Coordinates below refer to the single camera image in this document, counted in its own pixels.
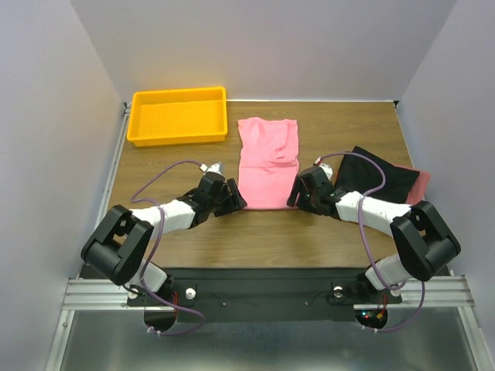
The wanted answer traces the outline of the pink t shirt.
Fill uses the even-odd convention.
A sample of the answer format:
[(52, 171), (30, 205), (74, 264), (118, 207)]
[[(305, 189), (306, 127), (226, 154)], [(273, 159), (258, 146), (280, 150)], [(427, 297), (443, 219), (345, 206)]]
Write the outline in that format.
[(241, 119), (238, 188), (249, 210), (286, 209), (299, 172), (296, 120)]

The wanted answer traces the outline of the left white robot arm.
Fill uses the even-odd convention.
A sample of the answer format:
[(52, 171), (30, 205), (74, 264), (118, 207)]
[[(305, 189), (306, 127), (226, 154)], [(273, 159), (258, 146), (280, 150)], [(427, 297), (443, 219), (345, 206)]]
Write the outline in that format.
[(236, 182), (206, 172), (199, 185), (173, 201), (145, 209), (112, 207), (97, 225), (80, 256), (113, 284), (130, 284), (152, 293), (162, 290), (169, 276), (145, 259), (149, 242), (165, 234), (189, 230), (215, 217), (243, 210), (247, 202)]

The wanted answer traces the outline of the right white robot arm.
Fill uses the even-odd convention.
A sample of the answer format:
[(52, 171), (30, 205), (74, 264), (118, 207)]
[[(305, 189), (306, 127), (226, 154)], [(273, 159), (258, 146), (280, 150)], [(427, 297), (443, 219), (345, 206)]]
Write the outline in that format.
[(372, 260), (360, 276), (371, 291), (398, 291), (401, 284), (412, 278), (429, 281), (461, 252), (459, 241), (431, 203), (390, 203), (336, 188), (329, 180), (329, 171), (321, 165), (295, 177), (287, 205), (356, 223), (366, 250), (366, 227), (393, 239), (397, 253)]

